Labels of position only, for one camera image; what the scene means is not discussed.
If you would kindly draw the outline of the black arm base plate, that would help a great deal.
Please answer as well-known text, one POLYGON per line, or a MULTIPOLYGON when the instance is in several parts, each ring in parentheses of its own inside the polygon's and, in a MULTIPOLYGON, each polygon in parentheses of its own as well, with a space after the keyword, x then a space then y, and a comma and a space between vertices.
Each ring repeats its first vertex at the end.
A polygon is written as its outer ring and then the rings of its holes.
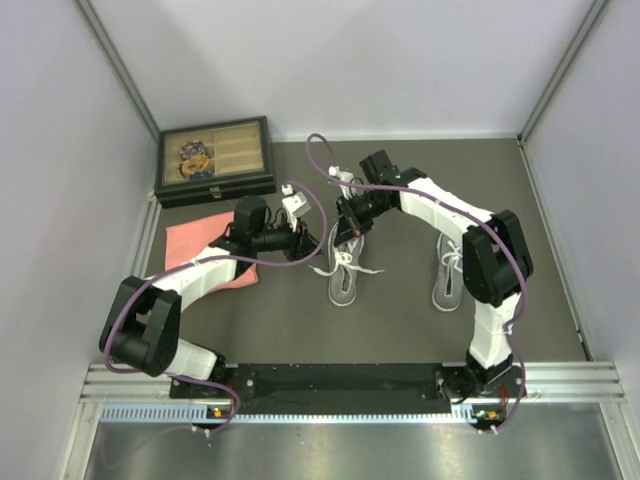
POLYGON ((481 384, 463 364, 251 364, 228 366, 214 379, 240 397, 242 414, 445 413, 466 398, 514 400, 517 366, 481 384))

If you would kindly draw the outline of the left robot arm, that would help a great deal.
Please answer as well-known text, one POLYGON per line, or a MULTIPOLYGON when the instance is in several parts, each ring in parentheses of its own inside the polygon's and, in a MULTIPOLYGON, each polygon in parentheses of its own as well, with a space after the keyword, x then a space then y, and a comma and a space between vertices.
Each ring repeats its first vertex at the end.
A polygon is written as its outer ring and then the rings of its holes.
POLYGON ((129 276, 118 287, 99 340, 107 367, 150 377, 190 377, 205 396, 226 387, 224 363, 215 351, 180 337, 182 313, 213 290, 239 279, 262 252, 280 251, 299 264, 320 251, 302 217, 309 201, 302 192, 282 200, 284 217, 267 220, 268 206, 258 196, 241 199, 221 235, 188 261, 147 279, 129 276))

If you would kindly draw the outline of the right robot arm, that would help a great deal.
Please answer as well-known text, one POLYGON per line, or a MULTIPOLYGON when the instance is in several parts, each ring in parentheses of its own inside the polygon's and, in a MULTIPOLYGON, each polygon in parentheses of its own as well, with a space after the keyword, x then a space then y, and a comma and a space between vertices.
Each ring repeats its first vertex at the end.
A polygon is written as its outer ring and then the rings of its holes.
POLYGON ((465 394, 492 394, 514 361, 512 329, 528 300, 527 280, 533 262, 517 215, 475 207, 439 187, 426 173, 400 170, 385 151, 360 163, 365 183, 332 166, 329 178, 340 185, 336 201, 339 223, 334 237, 341 245, 363 237, 375 219, 393 209, 433 227, 450 244, 447 258, 474 300, 474 327, 466 353, 465 394))

